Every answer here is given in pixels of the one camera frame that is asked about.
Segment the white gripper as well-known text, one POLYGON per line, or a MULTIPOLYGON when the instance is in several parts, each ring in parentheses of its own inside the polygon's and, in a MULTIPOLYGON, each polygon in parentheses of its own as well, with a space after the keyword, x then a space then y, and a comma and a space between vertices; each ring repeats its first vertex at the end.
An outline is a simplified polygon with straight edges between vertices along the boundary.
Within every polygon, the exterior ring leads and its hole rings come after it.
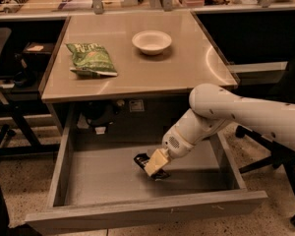
POLYGON ((146 174, 151 177, 163 171, 163 168, 172 159, 180 158, 189 153, 195 146, 196 136, 185 128, 171 127, 163 136, 162 145, 148 160, 145 166, 146 174))

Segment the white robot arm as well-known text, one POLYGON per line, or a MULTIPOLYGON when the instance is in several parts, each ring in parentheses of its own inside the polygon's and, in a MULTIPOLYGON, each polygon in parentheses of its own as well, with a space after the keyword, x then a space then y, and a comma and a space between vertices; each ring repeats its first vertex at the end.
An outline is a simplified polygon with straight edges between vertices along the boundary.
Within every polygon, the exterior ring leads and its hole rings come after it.
POLYGON ((144 167, 152 176, 171 160, 189 153, 194 146, 231 122, 295 150, 295 104, 242 97, 212 84, 201 84, 189 95, 190 108, 167 131, 162 147, 144 167))

